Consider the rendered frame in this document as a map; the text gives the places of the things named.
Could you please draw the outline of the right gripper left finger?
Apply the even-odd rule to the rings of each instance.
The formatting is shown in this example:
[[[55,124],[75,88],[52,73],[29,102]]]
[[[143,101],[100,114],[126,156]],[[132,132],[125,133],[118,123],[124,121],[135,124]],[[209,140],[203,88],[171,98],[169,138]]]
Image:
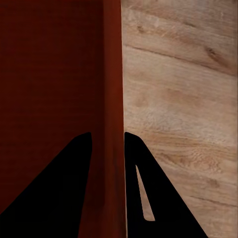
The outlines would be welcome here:
[[[91,132],[73,138],[0,215],[0,238],[78,238]]]

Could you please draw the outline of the storage box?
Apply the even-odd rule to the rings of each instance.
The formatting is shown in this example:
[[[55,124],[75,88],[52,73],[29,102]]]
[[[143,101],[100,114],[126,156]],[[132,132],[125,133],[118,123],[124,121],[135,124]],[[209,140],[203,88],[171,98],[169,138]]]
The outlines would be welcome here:
[[[0,0],[0,215],[75,137],[78,238],[126,238],[121,0]]]

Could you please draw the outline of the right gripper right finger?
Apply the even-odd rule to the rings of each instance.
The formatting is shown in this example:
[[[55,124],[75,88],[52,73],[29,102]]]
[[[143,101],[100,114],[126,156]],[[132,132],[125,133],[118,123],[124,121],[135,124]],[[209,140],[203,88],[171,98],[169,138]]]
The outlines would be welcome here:
[[[128,238],[208,238],[144,141],[124,134]],[[144,219],[138,167],[155,221]]]

